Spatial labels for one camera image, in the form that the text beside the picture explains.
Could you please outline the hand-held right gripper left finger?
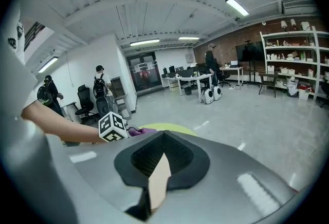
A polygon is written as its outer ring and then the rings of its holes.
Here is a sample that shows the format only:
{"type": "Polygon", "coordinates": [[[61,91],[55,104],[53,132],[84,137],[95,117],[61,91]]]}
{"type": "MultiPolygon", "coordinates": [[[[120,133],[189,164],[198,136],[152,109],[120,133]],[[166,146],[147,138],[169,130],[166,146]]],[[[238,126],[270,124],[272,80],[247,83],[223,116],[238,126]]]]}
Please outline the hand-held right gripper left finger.
{"type": "Polygon", "coordinates": [[[115,159],[126,148],[144,145],[161,132],[108,144],[64,147],[58,137],[48,136],[50,169],[55,183],[49,185],[52,223],[164,223],[163,209],[151,213],[144,186],[129,186],[115,167],[115,159]]]}

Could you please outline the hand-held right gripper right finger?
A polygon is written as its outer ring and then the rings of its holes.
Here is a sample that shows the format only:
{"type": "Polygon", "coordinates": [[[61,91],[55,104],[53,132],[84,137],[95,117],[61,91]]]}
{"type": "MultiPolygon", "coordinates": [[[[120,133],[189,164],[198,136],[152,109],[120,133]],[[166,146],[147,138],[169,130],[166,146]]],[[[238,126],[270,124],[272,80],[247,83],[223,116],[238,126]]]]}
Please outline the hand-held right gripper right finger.
{"type": "Polygon", "coordinates": [[[187,190],[169,191],[152,223],[282,223],[295,193],[276,173],[235,147],[177,134],[209,156],[206,175],[187,190]]]}

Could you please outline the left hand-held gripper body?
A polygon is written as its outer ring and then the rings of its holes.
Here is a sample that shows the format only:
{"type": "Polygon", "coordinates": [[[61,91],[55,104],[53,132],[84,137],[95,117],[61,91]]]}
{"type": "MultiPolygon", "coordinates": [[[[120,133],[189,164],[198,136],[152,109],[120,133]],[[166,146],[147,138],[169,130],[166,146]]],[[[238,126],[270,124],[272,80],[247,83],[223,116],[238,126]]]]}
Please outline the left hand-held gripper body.
{"type": "Polygon", "coordinates": [[[128,138],[127,121],[112,111],[98,121],[99,137],[105,142],[128,138]]]}

